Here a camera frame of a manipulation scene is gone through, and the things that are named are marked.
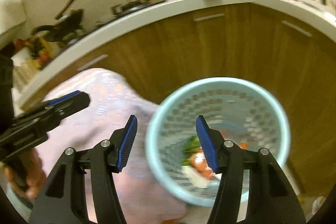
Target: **kitchen counter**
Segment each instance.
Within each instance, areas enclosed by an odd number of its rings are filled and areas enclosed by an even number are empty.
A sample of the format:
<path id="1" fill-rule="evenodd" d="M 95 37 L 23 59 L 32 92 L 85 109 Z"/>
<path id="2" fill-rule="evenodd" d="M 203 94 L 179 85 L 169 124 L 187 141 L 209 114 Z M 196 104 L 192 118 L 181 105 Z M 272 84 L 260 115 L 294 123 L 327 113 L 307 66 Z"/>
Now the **kitchen counter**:
<path id="1" fill-rule="evenodd" d="M 23 106 L 41 86 L 50 81 L 64 68 L 94 49 L 132 30 L 194 10 L 247 2 L 266 6 L 300 19 L 336 42 L 336 18 L 327 12 L 296 0 L 168 0 L 165 3 L 140 10 L 111 22 L 81 39 L 39 72 L 22 92 L 16 96 L 15 104 L 18 107 Z"/>

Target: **clothing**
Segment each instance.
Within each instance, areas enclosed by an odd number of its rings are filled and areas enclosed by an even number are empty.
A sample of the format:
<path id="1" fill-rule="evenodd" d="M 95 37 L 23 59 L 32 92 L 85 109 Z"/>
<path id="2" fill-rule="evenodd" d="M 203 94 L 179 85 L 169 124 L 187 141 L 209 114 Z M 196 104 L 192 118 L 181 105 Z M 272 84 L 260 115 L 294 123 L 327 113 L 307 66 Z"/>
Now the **clothing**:
<path id="1" fill-rule="evenodd" d="M 48 175 L 67 147 L 77 151 L 93 148 L 123 128 L 131 114 L 138 119 L 138 131 L 127 166 L 113 174 L 121 208 L 128 224 L 156 224 L 186 214 L 186 204 L 174 198 L 155 179 L 148 166 L 144 139 L 154 111 L 154 103 L 139 97 L 125 79 L 105 69 L 89 69 L 65 81 L 47 96 L 50 100 L 75 90 L 90 95 L 90 106 L 64 119 L 48 133 L 49 140 L 36 147 Z M 85 175 L 89 218 L 97 222 L 93 206 L 90 175 Z"/>

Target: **light blue plastic basket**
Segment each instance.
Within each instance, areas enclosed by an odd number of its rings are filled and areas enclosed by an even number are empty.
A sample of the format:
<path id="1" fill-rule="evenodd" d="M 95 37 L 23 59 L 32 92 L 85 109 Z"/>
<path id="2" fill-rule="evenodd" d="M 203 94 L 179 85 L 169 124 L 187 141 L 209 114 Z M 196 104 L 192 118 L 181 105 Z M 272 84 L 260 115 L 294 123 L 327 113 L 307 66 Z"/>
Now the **light blue plastic basket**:
<path id="1" fill-rule="evenodd" d="M 219 180 L 197 188 L 181 169 L 183 146 L 196 135 L 203 115 L 210 128 L 225 128 L 228 139 L 247 142 L 249 150 L 266 147 L 280 166 L 286 162 L 290 129 L 277 99 L 262 87 L 242 79 L 216 77 L 189 83 L 169 95 L 154 113 L 146 136 L 146 156 L 157 180 L 174 196 L 197 206 L 211 207 Z M 249 177 L 244 172 L 241 201 L 248 199 Z"/>

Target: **basket rim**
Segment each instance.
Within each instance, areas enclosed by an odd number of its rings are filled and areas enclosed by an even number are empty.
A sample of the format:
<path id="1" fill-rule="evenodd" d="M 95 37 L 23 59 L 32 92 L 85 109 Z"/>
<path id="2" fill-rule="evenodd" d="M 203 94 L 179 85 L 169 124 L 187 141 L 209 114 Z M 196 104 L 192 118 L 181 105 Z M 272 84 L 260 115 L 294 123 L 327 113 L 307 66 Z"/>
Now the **basket rim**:
<path id="1" fill-rule="evenodd" d="M 160 107 L 155 111 L 155 113 L 152 116 L 152 119 L 149 122 L 145 138 L 145 151 L 147 161 L 152 170 L 152 173 L 154 174 L 158 182 L 164 188 L 166 188 L 173 196 L 187 203 L 205 207 L 212 207 L 214 204 L 214 199 L 195 196 L 192 193 L 188 192 L 187 190 L 184 190 L 182 187 L 176 184 L 171 177 L 169 177 L 169 175 L 163 168 L 159 156 L 158 135 L 159 135 L 159 129 L 162 126 L 163 118 L 166 116 L 167 112 L 171 109 L 173 103 L 181 95 L 199 85 L 214 82 L 231 82 L 244 85 L 261 94 L 273 107 L 273 110 L 276 112 L 279 120 L 279 125 L 281 129 L 281 144 L 276 161 L 278 162 L 280 167 L 283 167 L 285 165 L 290 148 L 290 127 L 285 110 L 283 109 L 280 102 L 270 92 L 268 92 L 266 89 L 262 88 L 261 86 L 255 83 L 232 77 L 213 77 L 188 83 L 179 88 L 178 90 L 174 91 L 165 100 L 163 100 L 163 102 L 160 104 Z M 248 194 L 249 193 L 246 192 L 241 196 L 241 202 L 248 200 Z"/>

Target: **metal screw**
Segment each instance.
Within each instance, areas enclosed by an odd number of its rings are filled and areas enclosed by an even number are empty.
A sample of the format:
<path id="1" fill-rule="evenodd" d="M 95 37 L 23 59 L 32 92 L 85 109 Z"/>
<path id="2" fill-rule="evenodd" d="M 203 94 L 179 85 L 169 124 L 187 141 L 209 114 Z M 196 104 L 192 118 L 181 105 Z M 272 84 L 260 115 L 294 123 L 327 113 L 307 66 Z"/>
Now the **metal screw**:
<path id="1" fill-rule="evenodd" d="M 109 140 L 103 140 L 103 141 L 100 143 L 100 145 L 101 145 L 102 147 L 108 147 L 110 144 L 111 144 L 111 143 L 110 143 Z"/>
<path id="2" fill-rule="evenodd" d="M 71 147 L 69 147 L 69 148 L 67 148 L 66 150 L 65 150 L 65 155 L 71 155 L 72 153 L 74 152 L 74 150 L 71 148 Z"/>
<path id="3" fill-rule="evenodd" d="M 268 151 L 267 148 L 261 148 L 260 153 L 263 154 L 263 155 L 268 155 L 269 151 Z"/>
<path id="4" fill-rule="evenodd" d="M 224 145 L 225 145 L 225 147 L 233 147 L 233 142 L 231 142 L 231 141 L 225 141 Z"/>

